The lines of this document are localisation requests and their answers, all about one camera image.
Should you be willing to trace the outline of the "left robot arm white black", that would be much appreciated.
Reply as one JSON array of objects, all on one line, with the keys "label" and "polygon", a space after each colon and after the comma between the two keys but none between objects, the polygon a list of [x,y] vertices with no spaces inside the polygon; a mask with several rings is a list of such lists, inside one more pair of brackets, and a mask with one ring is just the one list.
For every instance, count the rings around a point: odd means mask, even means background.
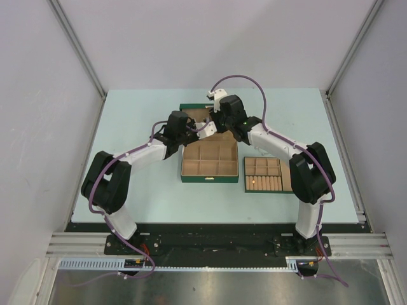
[{"label": "left robot arm white black", "polygon": [[155,162],[165,160],[187,146],[216,133],[210,119],[197,122],[185,112],[172,111],[168,120],[152,127],[147,143],[121,154],[98,152],[81,187],[89,210],[103,216],[112,232],[119,236],[118,246],[127,254],[140,248],[140,238],[134,234],[137,224],[125,206],[130,177]]}]

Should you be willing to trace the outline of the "green jewelry box beige lining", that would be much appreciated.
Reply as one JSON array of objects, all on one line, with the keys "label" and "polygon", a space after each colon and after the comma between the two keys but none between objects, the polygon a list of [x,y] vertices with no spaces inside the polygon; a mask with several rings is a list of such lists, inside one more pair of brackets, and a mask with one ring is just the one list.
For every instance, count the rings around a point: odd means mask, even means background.
[{"label": "green jewelry box beige lining", "polygon": [[183,147],[180,176],[183,183],[237,183],[238,145],[233,134],[215,133]]}]

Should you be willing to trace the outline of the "green jewelry tray insert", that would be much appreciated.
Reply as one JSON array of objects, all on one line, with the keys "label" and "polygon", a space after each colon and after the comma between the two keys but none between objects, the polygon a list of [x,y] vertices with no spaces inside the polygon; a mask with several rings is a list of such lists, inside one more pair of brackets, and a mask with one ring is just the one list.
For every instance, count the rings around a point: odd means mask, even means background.
[{"label": "green jewelry tray insert", "polygon": [[289,167],[276,157],[245,157],[246,193],[293,193]]}]

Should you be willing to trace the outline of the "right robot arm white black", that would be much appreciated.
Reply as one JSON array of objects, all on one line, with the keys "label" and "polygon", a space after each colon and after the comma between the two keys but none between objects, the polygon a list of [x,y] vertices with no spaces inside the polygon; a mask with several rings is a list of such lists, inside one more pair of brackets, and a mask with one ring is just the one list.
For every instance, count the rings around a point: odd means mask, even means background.
[{"label": "right robot arm white black", "polygon": [[210,117],[217,131],[229,131],[238,142],[262,149],[289,167],[291,189],[299,199],[296,231],[293,239],[297,253],[308,255],[316,248],[314,236],[321,229],[322,205],[335,200],[336,175],[324,146],[305,145],[269,129],[264,119],[248,117],[242,100],[225,90],[210,91],[213,101]]}]

